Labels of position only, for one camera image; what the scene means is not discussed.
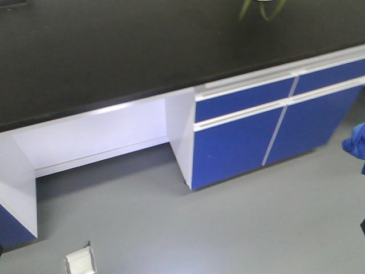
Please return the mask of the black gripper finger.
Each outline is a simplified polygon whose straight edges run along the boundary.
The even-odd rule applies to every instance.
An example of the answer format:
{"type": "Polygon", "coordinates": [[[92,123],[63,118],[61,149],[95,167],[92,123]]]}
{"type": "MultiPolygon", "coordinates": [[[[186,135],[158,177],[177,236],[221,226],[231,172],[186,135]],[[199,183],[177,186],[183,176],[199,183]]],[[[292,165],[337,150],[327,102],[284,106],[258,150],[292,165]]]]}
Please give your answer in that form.
{"type": "Polygon", "coordinates": [[[360,227],[361,227],[363,233],[365,234],[365,219],[361,222],[360,227]]]}

